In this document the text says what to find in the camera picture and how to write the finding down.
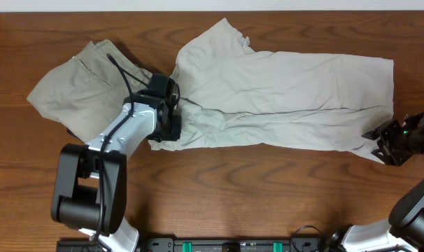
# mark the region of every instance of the wooden table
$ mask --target wooden table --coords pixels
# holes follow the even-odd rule
[[[27,103],[40,78],[104,39],[170,74],[181,47],[224,17],[256,51],[393,59],[396,116],[424,110],[424,12],[0,13],[0,251],[54,251],[80,236],[50,218],[59,151],[77,141]],[[351,153],[142,143],[126,216],[143,235],[287,237],[306,224],[330,233],[387,218],[423,177],[421,156],[387,167]]]

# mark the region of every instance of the white wall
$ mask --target white wall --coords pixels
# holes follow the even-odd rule
[[[0,0],[0,12],[214,10],[424,10],[424,0]]]

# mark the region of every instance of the cloth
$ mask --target cloth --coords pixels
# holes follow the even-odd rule
[[[151,73],[134,66],[109,41],[88,43],[68,62],[47,73],[27,97],[44,117],[62,123],[84,142],[98,136],[117,118],[129,96],[117,63],[137,78],[148,82]],[[128,78],[133,92],[145,88]]]
[[[350,151],[373,159],[361,134],[393,116],[393,61],[255,52],[221,20],[185,45],[171,76],[181,88],[181,139],[153,150],[246,146]]]

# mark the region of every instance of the green strip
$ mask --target green strip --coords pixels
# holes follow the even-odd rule
[[[192,242],[183,243],[183,252],[192,252]]]
[[[282,252],[282,243],[274,242],[273,247],[274,247],[273,252]]]

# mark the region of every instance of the wooden surface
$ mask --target wooden surface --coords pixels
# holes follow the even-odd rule
[[[256,51],[393,59],[396,116],[424,110],[424,12],[2,13],[0,251],[54,251],[60,237],[80,236],[50,218],[59,151],[77,141],[27,103],[40,78],[104,39],[170,74],[181,47],[224,17]],[[417,156],[387,167],[351,153],[142,143],[129,161],[126,216],[143,234],[179,237],[287,237],[306,224],[331,232],[387,218],[423,177]]]

